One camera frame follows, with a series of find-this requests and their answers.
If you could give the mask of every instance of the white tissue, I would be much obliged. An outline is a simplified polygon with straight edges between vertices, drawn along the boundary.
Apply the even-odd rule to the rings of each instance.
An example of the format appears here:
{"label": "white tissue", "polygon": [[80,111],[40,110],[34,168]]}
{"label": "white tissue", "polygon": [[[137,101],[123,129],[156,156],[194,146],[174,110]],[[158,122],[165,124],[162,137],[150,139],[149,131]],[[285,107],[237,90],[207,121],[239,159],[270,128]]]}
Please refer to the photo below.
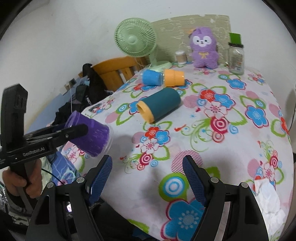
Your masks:
{"label": "white tissue", "polygon": [[284,223],[286,214],[280,208],[280,200],[267,178],[254,180],[256,201],[262,213],[268,236],[275,234]]}

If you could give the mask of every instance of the green fan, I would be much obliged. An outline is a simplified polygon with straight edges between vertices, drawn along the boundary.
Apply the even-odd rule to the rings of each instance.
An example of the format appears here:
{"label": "green fan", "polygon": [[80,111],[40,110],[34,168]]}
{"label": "green fan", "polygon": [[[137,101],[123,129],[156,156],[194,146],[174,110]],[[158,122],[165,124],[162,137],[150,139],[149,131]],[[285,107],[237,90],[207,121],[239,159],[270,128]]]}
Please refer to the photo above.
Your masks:
{"label": "green fan", "polygon": [[149,55],[151,70],[162,72],[172,67],[169,61],[156,61],[156,33],[152,24],[142,18],[128,18],[116,28],[115,42],[122,52],[132,57]]}

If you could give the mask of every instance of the tablecloth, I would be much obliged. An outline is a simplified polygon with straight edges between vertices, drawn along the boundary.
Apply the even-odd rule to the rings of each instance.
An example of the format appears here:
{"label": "tablecloth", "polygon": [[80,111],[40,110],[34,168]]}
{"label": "tablecloth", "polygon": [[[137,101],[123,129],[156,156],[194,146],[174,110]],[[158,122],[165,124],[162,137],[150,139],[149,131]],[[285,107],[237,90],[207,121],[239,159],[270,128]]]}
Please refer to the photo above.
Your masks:
{"label": "tablecloth", "polygon": [[[224,183],[245,181],[255,191],[254,180],[269,179],[287,217],[293,189],[292,148],[281,109],[262,75],[246,70],[238,76],[225,66],[174,68],[185,73],[186,85],[174,88],[182,104],[155,124],[142,119],[136,104],[163,86],[145,86],[139,74],[83,111],[114,131],[108,152],[113,169],[102,198],[159,240],[190,241],[204,209],[182,170],[182,158],[191,155]],[[97,164],[76,146],[66,149],[82,175]],[[270,239],[275,240],[282,228]]]}

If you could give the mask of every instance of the finger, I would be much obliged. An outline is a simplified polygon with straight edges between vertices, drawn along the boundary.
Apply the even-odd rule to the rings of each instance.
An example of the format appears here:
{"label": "finger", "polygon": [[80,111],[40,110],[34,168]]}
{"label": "finger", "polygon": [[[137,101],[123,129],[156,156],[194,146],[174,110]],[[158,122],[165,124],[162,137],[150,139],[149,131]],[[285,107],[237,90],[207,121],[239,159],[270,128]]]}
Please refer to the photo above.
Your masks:
{"label": "finger", "polygon": [[42,179],[39,178],[33,184],[29,185],[26,189],[26,193],[29,196],[40,196],[42,192]]}
{"label": "finger", "polygon": [[25,179],[12,172],[10,169],[3,171],[2,178],[7,190],[14,196],[19,196],[16,187],[25,187],[27,184]]}
{"label": "finger", "polygon": [[41,166],[42,166],[41,160],[37,159],[36,163],[35,163],[34,170],[29,178],[31,183],[36,182],[37,179],[39,179],[41,177]]}

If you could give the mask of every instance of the wooden chair back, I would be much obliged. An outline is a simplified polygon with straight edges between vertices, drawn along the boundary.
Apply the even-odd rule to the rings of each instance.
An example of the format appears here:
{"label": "wooden chair back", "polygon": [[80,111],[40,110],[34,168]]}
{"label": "wooden chair back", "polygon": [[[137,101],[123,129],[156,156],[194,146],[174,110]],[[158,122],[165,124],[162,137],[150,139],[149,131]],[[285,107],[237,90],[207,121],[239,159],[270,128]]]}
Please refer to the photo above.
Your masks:
{"label": "wooden chair back", "polygon": [[116,91],[120,86],[124,84],[119,74],[122,72],[126,81],[130,80],[134,76],[132,67],[135,67],[137,71],[140,71],[147,65],[146,59],[123,57],[113,58],[104,62],[93,65],[92,68],[101,76],[108,90]]}

